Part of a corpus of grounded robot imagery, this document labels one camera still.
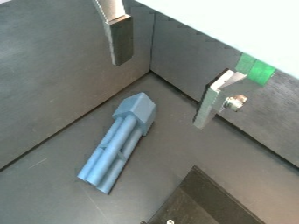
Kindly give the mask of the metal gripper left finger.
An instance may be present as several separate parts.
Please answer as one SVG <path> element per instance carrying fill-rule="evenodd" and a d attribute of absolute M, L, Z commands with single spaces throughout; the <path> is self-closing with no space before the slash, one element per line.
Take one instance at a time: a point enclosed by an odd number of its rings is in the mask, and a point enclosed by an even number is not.
<path fill-rule="evenodd" d="M 133 18 L 121 0 L 92 0 L 101 16 L 112 64 L 117 67 L 133 56 Z"/>

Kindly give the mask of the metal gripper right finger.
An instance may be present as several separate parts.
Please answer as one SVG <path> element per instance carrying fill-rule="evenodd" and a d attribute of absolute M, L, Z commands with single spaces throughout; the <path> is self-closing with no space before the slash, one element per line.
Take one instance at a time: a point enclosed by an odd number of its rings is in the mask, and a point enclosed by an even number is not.
<path fill-rule="evenodd" d="M 204 128 L 213 116 L 224 109 L 237 112 L 242 107 L 246 97 L 236 90 L 236 87 L 245 78 L 242 73 L 225 69 L 206 84 L 192 120 L 192 124 L 198 129 Z"/>

